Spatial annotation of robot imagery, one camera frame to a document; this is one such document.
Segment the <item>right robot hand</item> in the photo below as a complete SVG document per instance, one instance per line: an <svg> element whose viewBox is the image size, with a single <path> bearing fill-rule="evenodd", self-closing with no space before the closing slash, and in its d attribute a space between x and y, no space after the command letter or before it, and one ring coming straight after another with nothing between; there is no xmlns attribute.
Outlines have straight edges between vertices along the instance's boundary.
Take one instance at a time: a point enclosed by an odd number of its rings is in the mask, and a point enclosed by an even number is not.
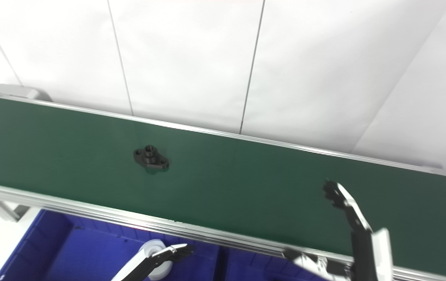
<svg viewBox="0 0 446 281"><path fill-rule="evenodd" d="M381 228L373 231L358 203L340 183L326 180L322 189L325 198L346 215L351 228L353 263L349 266L289 247L283 249L282 256L327 281L392 281L393 258L389 230Z"/></svg>

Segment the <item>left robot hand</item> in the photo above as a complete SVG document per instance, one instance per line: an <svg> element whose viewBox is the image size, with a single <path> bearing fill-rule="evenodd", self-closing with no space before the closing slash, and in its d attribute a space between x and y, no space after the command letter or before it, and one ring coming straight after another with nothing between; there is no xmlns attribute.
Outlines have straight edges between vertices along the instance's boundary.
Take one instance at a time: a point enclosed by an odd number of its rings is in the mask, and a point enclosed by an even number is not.
<svg viewBox="0 0 446 281"><path fill-rule="evenodd" d="M174 262L189 257L193 251L194 246L191 244L173 244L166 247L161 240L150 240L141 246L112 280L159 281L171 272Z"/></svg>

